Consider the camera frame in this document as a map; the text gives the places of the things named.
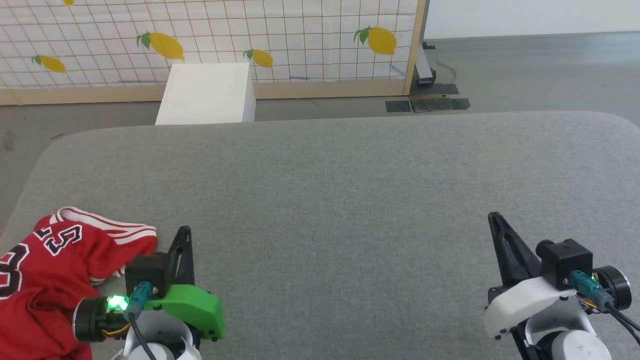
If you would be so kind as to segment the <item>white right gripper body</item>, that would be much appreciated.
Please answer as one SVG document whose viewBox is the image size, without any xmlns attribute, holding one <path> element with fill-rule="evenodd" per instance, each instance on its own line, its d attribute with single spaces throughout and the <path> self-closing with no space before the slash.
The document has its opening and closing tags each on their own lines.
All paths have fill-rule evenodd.
<svg viewBox="0 0 640 360">
<path fill-rule="evenodd" d="M 588 321 L 586 299 L 572 287 L 559 291 L 542 276 L 521 281 L 494 298 L 483 315 L 484 329 L 490 338 L 514 333 L 516 326 L 525 325 L 525 341 L 535 333 L 565 328 L 555 341 L 598 341 L 599 337 Z"/>
</svg>

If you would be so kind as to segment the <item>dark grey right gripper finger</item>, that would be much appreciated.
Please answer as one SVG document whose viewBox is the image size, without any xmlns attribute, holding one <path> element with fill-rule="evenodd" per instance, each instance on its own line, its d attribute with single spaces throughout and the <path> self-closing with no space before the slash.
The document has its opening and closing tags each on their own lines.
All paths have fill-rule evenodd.
<svg viewBox="0 0 640 360">
<path fill-rule="evenodd" d="M 521 266 L 512 249 L 512 242 L 517 237 L 517 233 L 500 212 L 490 212 L 488 223 L 502 285 L 512 287 L 520 280 Z"/>
<path fill-rule="evenodd" d="M 517 237 L 512 240 L 512 251 L 519 262 L 519 282 L 541 276 L 540 259 L 518 233 Z"/>
</svg>

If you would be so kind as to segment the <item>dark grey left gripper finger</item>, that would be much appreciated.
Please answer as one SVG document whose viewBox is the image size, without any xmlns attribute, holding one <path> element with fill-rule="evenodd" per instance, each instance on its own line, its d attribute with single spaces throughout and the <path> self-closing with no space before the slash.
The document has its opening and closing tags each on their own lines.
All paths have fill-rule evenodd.
<svg viewBox="0 0 640 360">
<path fill-rule="evenodd" d="M 195 285 L 194 248 L 190 226 L 182 226 L 177 232 L 177 283 Z"/>
<path fill-rule="evenodd" d="M 167 269 L 170 283 L 187 284 L 187 226 L 176 231 L 167 253 Z"/>
</svg>

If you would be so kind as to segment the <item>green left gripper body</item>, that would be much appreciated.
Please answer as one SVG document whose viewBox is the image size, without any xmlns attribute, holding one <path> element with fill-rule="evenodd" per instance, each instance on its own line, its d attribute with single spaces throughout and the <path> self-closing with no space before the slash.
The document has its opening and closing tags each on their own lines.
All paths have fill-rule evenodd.
<svg viewBox="0 0 640 360">
<path fill-rule="evenodd" d="M 124 314 L 129 300 L 129 295 L 120 294 L 83 298 L 72 316 L 75 339 L 82 343 L 98 343 L 108 338 L 120 340 L 133 333 Z M 136 319 L 139 330 L 143 330 L 144 323 L 158 320 L 162 314 L 186 325 L 195 340 L 217 341 L 226 335 L 220 301 L 195 285 L 170 285 L 165 297 L 150 298 Z"/>
</svg>

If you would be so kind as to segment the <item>red basketball jersey white trim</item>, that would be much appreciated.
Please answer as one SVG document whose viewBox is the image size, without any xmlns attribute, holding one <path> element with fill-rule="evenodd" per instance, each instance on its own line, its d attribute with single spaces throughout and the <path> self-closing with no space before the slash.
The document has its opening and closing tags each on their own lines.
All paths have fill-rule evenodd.
<svg viewBox="0 0 640 360">
<path fill-rule="evenodd" d="M 0 256 L 0 360 L 92 360 L 73 334 L 73 314 L 136 255 L 158 244 L 155 227 L 77 207 L 43 217 Z"/>
</svg>

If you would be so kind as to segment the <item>grey fabric sofa seat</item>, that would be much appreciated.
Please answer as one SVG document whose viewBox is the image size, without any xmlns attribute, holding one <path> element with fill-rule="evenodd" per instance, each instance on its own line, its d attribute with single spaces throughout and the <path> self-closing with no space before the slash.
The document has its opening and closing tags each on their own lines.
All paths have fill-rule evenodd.
<svg viewBox="0 0 640 360">
<path fill-rule="evenodd" d="M 0 236 L 77 207 L 192 229 L 219 298 L 210 360 L 518 360 L 487 337 L 501 284 L 488 214 L 530 248 L 574 239 L 633 289 L 640 323 L 640 127 L 526 111 L 100 129 L 46 149 Z"/>
</svg>

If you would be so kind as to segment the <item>long black floor plate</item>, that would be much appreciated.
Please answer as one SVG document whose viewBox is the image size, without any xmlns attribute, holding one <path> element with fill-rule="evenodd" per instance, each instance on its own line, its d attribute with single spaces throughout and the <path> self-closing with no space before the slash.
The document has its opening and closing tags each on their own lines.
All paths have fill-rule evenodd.
<svg viewBox="0 0 640 360">
<path fill-rule="evenodd" d="M 468 98 L 451 98 L 448 96 L 411 96 L 409 98 L 409 103 L 411 109 L 416 113 L 468 110 L 471 107 L 471 103 Z"/>
</svg>

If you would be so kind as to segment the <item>white rectangular box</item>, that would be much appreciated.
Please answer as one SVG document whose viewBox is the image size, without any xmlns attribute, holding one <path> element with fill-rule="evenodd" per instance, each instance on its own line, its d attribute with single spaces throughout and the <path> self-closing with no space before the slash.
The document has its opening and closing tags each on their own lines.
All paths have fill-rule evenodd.
<svg viewBox="0 0 640 360">
<path fill-rule="evenodd" d="M 186 63 L 171 67 L 156 125 L 254 122 L 256 96 L 247 63 Z"/>
</svg>

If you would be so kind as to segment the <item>black floor mat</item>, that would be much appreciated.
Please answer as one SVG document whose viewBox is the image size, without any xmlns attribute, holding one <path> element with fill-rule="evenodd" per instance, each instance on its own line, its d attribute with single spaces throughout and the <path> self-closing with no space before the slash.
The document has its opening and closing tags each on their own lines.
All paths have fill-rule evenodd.
<svg viewBox="0 0 640 360">
<path fill-rule="evenodd" d="M 409 92 L 410 97 L 448 97 L 459 94 L 457 84 L 449 83 L 414 83 Z"/>
</svg>

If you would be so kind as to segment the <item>grey metal stand foot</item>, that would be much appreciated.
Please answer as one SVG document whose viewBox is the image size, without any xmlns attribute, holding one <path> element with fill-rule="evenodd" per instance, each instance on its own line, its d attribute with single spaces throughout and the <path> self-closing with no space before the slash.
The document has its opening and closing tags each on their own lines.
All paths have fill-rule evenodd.
<svg viewBox="0 0 640 360">
<path fill-rule="evenodd" d="M 437 71 L 430 66 L 426 57 L 427 50 L 434 50 L 435 46 L 423 41 L 422 50 L 419 50 L 414 62 L 414 77 L 416 84 L 421 87 L 430 88 L 435 84 Z"/>
</svg>

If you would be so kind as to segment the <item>lemon print grid partition panel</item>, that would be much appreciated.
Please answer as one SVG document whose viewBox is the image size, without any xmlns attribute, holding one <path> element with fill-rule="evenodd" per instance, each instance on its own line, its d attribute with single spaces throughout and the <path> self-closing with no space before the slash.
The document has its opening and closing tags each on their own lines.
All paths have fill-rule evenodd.
<svg viewBox="0 0 640 360">
<path fill-rule="evenodd" d="M 243 63 L 261 100 L 406 96 L 428 0 L 0 0 L 0 106 L 158 101 Z"/>
</svg>

